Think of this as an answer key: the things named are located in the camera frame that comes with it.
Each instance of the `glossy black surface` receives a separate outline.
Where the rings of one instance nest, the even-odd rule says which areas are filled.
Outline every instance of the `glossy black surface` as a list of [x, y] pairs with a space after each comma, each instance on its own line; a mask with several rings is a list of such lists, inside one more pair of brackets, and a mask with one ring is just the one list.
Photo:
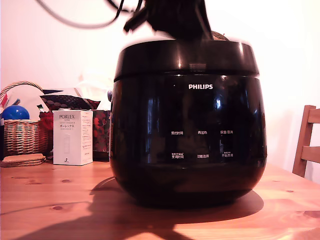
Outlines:
[[259, 74], [251, 46], [234, 41], [149, 41], [121, 51], [115, 81], [136, 74], [168, 72], [255, 77]]
[[265, 168], [265, 114], [254, 77], [121, 78], [114, 83], [110, 126], [114, 176], [140, 202], [228, 202], [249, 192]]

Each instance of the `black cable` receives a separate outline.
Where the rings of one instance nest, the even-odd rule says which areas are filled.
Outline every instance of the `black cable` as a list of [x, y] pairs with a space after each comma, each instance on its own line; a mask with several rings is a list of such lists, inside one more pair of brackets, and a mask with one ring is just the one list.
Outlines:
[[54, 11], [52, 11], [44, 2], [42, 2], [42, 0], [35, 0], [48, 14], [50, 14], [53, 18], [55, 18], [56, 20], [58, 20], [59, 22], [66, 24], [70, 27], [74, 27], [77, 29], [102, 29], [105, 28], [107, 26], [109, 26], [110, 24], [112, 24], [120, 15], [120, 12], [122, 10], [122, 7], [124, 5], [124, 1], [125, 0], [121, 0], [120, 6], [116, 11], [116, 15], [114, 17], [114, 19], [112, 19], [109, 22], [105, 22], [105, 23], [98, 23], [98, 24], [81, 24], [81, 23], [77, 23], [77, 22], [73, 22], [70, 21], [68, 19], [65, 19], [64, 17], [56, 14]]
[[211, 33], [211, 30], [207, 28], [206, 24], [205, 24], [205, 21], [204, 21], [204, 18], [203, 16], [201, 15], [201, 12], [199, 10], [199, 6], [198, 4], [195, 5], [195, 14], [199, 20], [199, 23], [200, 23], [200, 26], [203, 30], [203, 33], [205, 35], [205, 37], [209, 40], [213, 40], [214, 37], [212, 36], [212, 33]]
[[[114, 7], [115, 9], [119, 9], [119, 7], [112, 1], [112, 0], [104, 0], [106, 3], [110, 4], [112, 7]], [[121, 9], [121, 12], [125, 12], [125, 13], [132, 13], [134, 12], [133, 10], [129, 11], [128, 9]]]
[[147, 7], [144, 7], [142, 10], [137, 11], [132, 18], [130, 18], [124, 25], [123, 29], [128, 33], [130, 30], [134, 31], [141, 24], [147, 21], [149, 16], [149, 11]]
[[138, 12], [141, 8], [142, 0], [139, 0], [138, 5], [136, 6], [135, 12]]

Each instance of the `rice cooker lid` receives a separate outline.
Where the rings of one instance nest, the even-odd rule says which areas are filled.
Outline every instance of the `rice cooker lid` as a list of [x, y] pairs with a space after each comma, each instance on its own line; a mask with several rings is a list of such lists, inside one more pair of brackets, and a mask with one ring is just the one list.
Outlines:
[[160, 40], [131, 45], [119, 55], [115, 80], [139, 74], [199, 73], [257, 76], [251, 46], [235, 41]]

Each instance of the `blue ball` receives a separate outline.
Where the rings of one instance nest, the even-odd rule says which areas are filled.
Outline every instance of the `blue ball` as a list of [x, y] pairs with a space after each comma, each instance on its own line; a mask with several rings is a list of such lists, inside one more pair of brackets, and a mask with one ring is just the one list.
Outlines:
[[19, 105], [8, 106], [3, 110], [2, 117], [4, 120], [30, 119], [27, 109]]

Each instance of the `cork coaster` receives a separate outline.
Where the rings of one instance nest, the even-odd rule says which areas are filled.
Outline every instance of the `cork coaster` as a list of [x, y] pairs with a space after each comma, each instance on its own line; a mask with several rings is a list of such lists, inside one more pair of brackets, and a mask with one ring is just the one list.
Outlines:
[[26, 155], [16, 155], [16, 156], [6, 156], [2, 162], [3, 163], [23, 163], [29, 161], [36, 161], [36, 160], [44, 160], [45, 156], [41, 153], [35, 154], [26, 154]]
[[44, 161], [32, 161], [30, 163], [19, 163], [19, 164], [8, 164], [5, 163], [3, 164], [3, 162], [1, 162], [1, 167], [2, 168], [12, 168], [12, 167], [27, 167], [27, 166], [37, 166], [42, 164]]
[[43, 163], [46, 157], [41, 153], [7, 156], [1, 162], [1, 167], [35, 166]]

